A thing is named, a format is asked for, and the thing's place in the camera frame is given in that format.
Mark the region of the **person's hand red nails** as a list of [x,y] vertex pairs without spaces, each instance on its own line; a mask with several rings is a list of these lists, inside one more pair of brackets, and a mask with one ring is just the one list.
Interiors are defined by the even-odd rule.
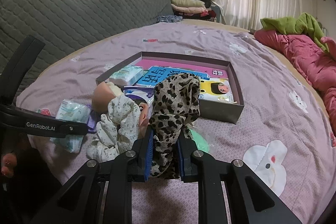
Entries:
[[6,135],[1,144],[2,176],[13,177],[18,159],[30,148],[30,141],[25,133]]

